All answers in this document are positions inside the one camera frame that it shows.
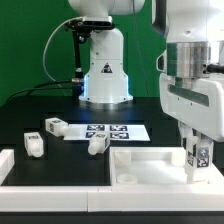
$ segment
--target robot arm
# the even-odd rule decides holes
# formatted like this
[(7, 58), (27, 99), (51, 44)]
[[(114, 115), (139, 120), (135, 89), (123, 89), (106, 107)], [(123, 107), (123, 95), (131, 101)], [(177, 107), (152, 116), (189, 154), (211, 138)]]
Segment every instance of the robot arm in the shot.
[(153, 26), (167, 43), (157, 60), (161, 105), (179, 121), (190, 182), (209, 178), (213, 140), (224, 141), (223, 18), (221, 0), (153, 1)]
[(139, 12), (145, 0), (68, 0), (71, 7), (81, 16), (108, 16), (128, 15), (133, 13), (133, 1), (135, 10)]
[(90, 70), (84, 78), (84, 92), (79, 96), (82, 105), (117, 109), (132, 101), (133, 97), (128, 93), (128, 76), (123, 71), (123, 35), (109, 15), (138, 12), (144, 2), (69, 0), (71, 7), (82, 16), (69, 24), (75, 39), (84, 43), (91, 37)]

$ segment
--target black table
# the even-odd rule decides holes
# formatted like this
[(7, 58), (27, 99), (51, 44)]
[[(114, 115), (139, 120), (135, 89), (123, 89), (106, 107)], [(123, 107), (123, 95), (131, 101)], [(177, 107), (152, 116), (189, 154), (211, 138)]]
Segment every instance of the black table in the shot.
[[(17, 97), (0, 108), (0, 150), (15, 149), (15, 166), (4, 186), (109, 186), (109, 150), (90, 156), (88, 142), (63, 141), (45, 131), (45, 119), (69, 124), (143, 124), (150, 142), (111, 146), (180, 146), (177, 121), (162, 112), (159, 98), (136, 98), (128, 108), (99, 111), (79, 106), (72, 97)], [(40, 132), (45, 154), (27, 156), (25, 132)], [(222, 212), (0, 213), (1, 223), (223, 223)]]

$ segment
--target robot logo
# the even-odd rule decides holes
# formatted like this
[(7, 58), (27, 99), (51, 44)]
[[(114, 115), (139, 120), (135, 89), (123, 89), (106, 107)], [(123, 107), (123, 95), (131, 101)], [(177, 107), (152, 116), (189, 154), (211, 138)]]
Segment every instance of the robot logo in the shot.
[(104, 66), (104, 68), (103, 68), (103, 70), (101, 71), (101, 73), (113, 73), (113, 72), (112, 72), (112, 69), (111, 69), (111, 67), (110, 67), (110, 65), (109, 65), (109, 63), (107, 63), (107, 64)]

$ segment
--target green screen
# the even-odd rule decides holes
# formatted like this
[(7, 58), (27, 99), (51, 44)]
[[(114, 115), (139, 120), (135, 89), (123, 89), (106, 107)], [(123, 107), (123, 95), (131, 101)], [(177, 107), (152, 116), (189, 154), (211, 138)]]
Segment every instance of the green screen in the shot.
[[(67, 0), (1, 0), (0, 105), (17, 91), (50, 81), (42, 66), (45, 44), (58, 25), (76, 16), (78, 15)], [(164, 51), (165, 40), (151, 27), (151, 1), (146, 0), (142, 11), (136, 16), (137, 33), (133, 15), (114, 16), (113, 19), (125, 38), (124, 70), (129, 75), (130, 93), (137, 97), (147, 96), (145, 73), (150, 96), (159, 96), (156, 58)], [(90, 41), (81, 46), (84, 73), (89, 69), (89, 47)], [(54, 79), (66, 80), (74, 77), (71, 31), (61, 29), (56, 34), (50, 44), (46, 62)], [(63, 93), (54, 90), (35, 94)]]

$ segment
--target cable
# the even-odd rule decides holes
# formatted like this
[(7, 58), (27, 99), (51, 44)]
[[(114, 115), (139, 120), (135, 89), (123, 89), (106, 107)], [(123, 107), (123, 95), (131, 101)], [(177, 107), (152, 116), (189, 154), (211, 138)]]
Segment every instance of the cable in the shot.
[(43, 90), (57, 90), (57, 89), (71, 89), (71, 88), (61, 88), (61, 87), (58, 87), (58, 88), (44, 88), (44, 89), (40, 89), (40, 88), (24, 89), (24, 90), (21, 90), (19, 92), (14, 93), (10, 97), (8, 97), (8, 99), (6, 100), (6, 103), (9, 102), (16, 95), (24, 93), (24, 92), (28, 92), (28, 91), (43, 91)]
[(64, 26), (66, 23), (69, 23), (73, 20), (77, 20), (78, 18), (72, 18), (72, 19), (69, 19), (69, 20), (66, 20), (65, 22), (63, 22), (62, 24), (60, 24), (55, 30), (54, 32), (51, 34), (51, 36), (49, 37), (47, 43), (46, 43), (46, 46), (44, 48), (44, 53), (43, 53), (43, 68), (44, 68), (44, 72), (45, 74), (47, 75), (47, 77), (52, 80), (53, 82), (56, 82), (56, 80), (50, 75), (50, 73), (48, 72), (47, 70), (47, 66), (46, 66), (46, 55), (47, 55), (47, 50), (48, 50), (48, 47), (53, 39), (53, 37), (55, 36), (55, 34), (58, 32), (58, 30)]
[[(42, 83), (42, 84), (39, 84), (35, 87), (33, 87), (33, 89), (36, 89), (36, 88), (42, 88), (42, 87), (45, 87), (45, 86), (50, 86), (50, 85), (57, 85), (57, 84), (64, 84), (64, 83), (72, 83), (71, 80), (63, 80), (63, 81), (55, 81), (55, 82), (46, 82), (46, 83)], [(30, 94), (32, 94), (35, 90), (30, 90), (28, 91), (28, 93), (26, 93), (26, 96), (29, 96)]]
[(133, 18), (134, 18), (134, 33), (135, 33), (135, 41), (136, 41), (136, 47), (137, 47), (137, 50), (138, 50), (138, 55), (139, 55), (139, 62), (140, 62), (140, 67), (141, 67), (141, 70), (143, 72), (143, 75), (144, 75), (144, 80), (145, 80), (145, 88), (146, 88), (146, 92), (147, 92), (147, 96), (150, 97), (150, 94), (149, 94), (149, 86), (148, 86), (148, 80), (147, 80), (147, 73), (145, 71), (145, 66), (144, 66), (144, 62), (143, 62), (143, 57), (142, 57), (142, 52), (141, 52), (141, 49), (140, 49), (140, 44), (139, 44), (139, 39), (138, 39), (138, 35), (137, 35), (137, 19), (136, 19), (136, 10), (135, 10), (135, 0), (133, 0)]

